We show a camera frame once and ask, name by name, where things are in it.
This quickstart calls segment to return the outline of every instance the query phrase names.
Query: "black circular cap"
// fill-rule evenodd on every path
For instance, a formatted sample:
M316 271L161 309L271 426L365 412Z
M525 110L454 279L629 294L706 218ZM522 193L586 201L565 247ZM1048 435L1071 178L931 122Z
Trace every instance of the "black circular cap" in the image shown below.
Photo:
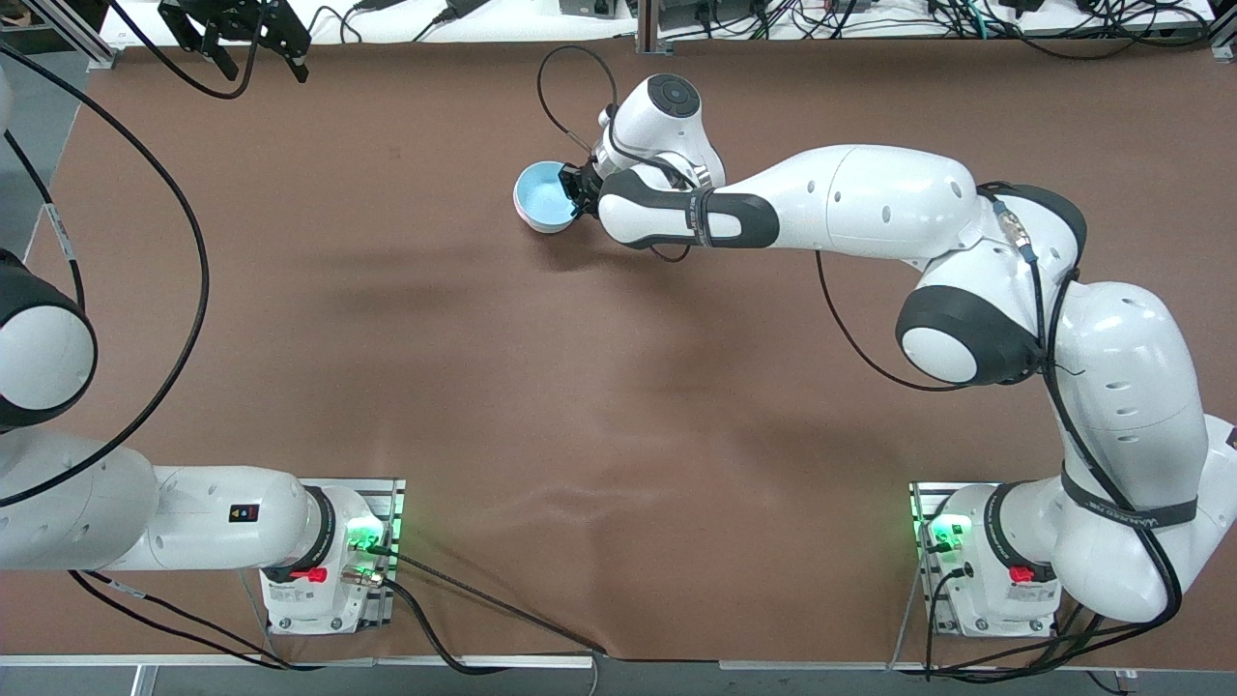
M679 75L662 73L648 78L648 98L663 112L685 119L700 110L700 93Z

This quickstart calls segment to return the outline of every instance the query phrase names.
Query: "red button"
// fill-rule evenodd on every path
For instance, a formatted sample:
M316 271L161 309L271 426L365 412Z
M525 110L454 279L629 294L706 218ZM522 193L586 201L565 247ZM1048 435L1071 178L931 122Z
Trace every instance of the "red button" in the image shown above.
M1035 580L1035 571L1023 566L1014 566L1009 569L1009 580L1014 582L1030 582Z
M327 569L309 569L307 571L292 571L292 577L303 577L309 582L327 582Z

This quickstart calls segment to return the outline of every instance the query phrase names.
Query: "light blue bowl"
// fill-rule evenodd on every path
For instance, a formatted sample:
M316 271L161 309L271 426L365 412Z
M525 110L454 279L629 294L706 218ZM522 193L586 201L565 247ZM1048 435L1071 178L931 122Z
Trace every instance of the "light blue bowl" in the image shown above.
M567 197L558 172L563 162L537 162L520 173L512 198L528 226L544 234L563 231L575 220L575 204Z

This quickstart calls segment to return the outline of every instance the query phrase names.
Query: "brown table surface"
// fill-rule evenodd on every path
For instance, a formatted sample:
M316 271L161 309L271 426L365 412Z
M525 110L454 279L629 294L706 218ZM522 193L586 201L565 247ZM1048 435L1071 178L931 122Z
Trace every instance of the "brown table surface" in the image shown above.
M599 47L625 94L653 72L689 78L732 180L808 147L878 142L1065 194L1091 225L1084 279L1159 293L1207 410L1237 418L1237 72L1207 52L1066 63L1014 42ZM915 564L908 482L1054 473L1042 387L934 396L883 381L829 319L805 252L696 250L668 265L593 221L526 229L516 176L581 155L541 114L546 49L315 49L304 85L263 56L230 103L137 52L93 73L90 93L184 187L212 253L198 351L131 446L161 465L407 478L407 550L616 656L883 663ZM604 78L562 58L549 100L591 137ZM54 193L101 344L93 389L56 428L105 439L183 340L195 256L173 198L85 111ZM35 263L63 281L57 253L42 235ZM892 334L914 271L826 263L862 344L913 376ZM1235 574L1227 539L1173 624L1094 664L1237 668ZM235 574L125 580L259 637ZM455 653L573 649L412 587ZM63 574L5 574L0 593L6 654L199 650ZM922 649L914 617L905 660ZM428 653L402 609L381 630L280 644L297 659ZM1006 645L941 640L939 654Z

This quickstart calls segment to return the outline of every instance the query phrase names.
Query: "white cable tag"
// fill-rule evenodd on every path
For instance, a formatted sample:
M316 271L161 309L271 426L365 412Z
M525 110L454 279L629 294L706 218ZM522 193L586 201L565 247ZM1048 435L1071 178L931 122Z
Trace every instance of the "white cable tag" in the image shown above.
M124 582L116 582L114 580L114 581L111 581L111 582L108 584L108 587L110 587L113 590L119 590L120 592L124 592L125 595L129 595L130 597L136 597L139 600L145 600L146 598L146 593L145 592L142 592L141 590L135 590L132 587L129 587Z
M59 210L53 203L43 203L43 209L47 210L47 218L52 220L52 229L56 230L56 236L61 240L61 251L64 251L64 257L75 261L77 255L73 253L73 244L69 241L69 232L66 231L64 223L61 220Z

